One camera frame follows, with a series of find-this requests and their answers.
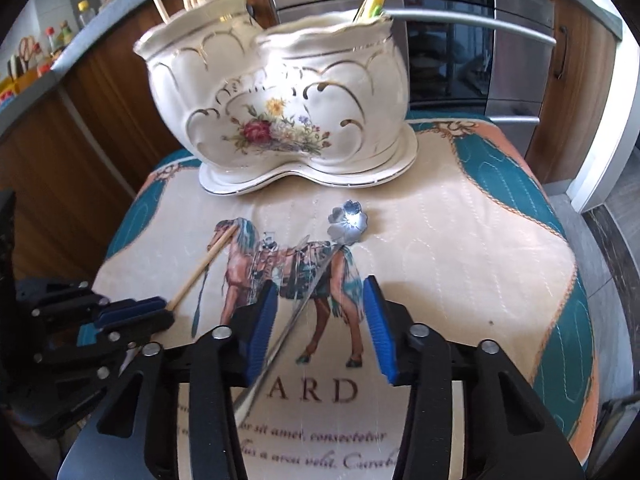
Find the silver flower-shaped spoon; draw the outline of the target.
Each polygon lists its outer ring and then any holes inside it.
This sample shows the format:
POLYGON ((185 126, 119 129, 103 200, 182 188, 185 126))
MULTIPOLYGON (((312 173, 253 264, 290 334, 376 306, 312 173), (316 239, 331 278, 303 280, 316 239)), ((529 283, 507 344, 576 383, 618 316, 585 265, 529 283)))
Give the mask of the silver flower-shaped spoon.
POLYGON ((368 215, 363 211, 362 206, 356 200, 346 200, 342 206, 335 207, 330 213, 328 234, 331 241, 329 252, 320 260, 314 277, 306 287, 305 293, 296 300, 295 307, 288 322, 285 324, 282 333, 276 342, 267 351, 264 365, 256 378, 252 380, 250 386, 241 393, 233 402, 234 420, 238 426, 244 422, 255 402, 258 390, 270 373, 271 367, 288 341, 288 336, 302 314, 311 295, 322 281, 323 274, 334 257, 346 246, 352 246, 360 241, 363 233, 368 228, 368 215))

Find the horse print table cloth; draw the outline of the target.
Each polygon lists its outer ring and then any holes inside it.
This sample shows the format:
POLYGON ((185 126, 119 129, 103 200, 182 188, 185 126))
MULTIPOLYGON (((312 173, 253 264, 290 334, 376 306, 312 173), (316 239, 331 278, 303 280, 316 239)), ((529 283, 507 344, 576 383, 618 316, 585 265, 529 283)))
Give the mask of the horse print table cloth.
POLYGON ((108 248, 99 294, 171 298, 239 222, 160 335, 170 348, 220 324, 266 278, 280 289, 277 321, 288 322, 326 254, 331 211, 353 200, 368 215, 366 234, 326 272, 240 427, 250 478, 390 478, 408 392, 386 382, 367 322, 352 310, 368 276, 445 338, 497 341, 577 457, 591 451, 598 372, 587 294, 547 196, 491 122, 433 119, 414 128, 413 166, 364 190, 286 178, 216 197, 198 182, 194 157, 172 155, 149 175, 108 248))

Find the white ceramic double utensil holder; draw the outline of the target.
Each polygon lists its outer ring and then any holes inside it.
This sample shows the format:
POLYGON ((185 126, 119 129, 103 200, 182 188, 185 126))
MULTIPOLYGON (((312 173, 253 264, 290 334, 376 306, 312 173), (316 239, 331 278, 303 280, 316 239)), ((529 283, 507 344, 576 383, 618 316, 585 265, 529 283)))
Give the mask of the white ceramic double utensil holder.
POLYGON ((350 11, 262 28, 247 0, 205 0, 149 29, 134 52, 209 193, 288 176, 367 188, 401 176, 418 154, 392 29, 388 15, 350 11))

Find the stainless steel built-in oven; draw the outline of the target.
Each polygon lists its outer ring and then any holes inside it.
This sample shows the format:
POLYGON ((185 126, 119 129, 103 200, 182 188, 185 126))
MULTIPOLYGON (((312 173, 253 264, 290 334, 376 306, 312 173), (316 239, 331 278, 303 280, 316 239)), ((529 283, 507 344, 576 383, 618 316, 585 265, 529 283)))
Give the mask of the stainless steel built-in oven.
POLYGON ((556 41, 550 0, 385 0, 413 114, 484 115, 526 153, 556 41))

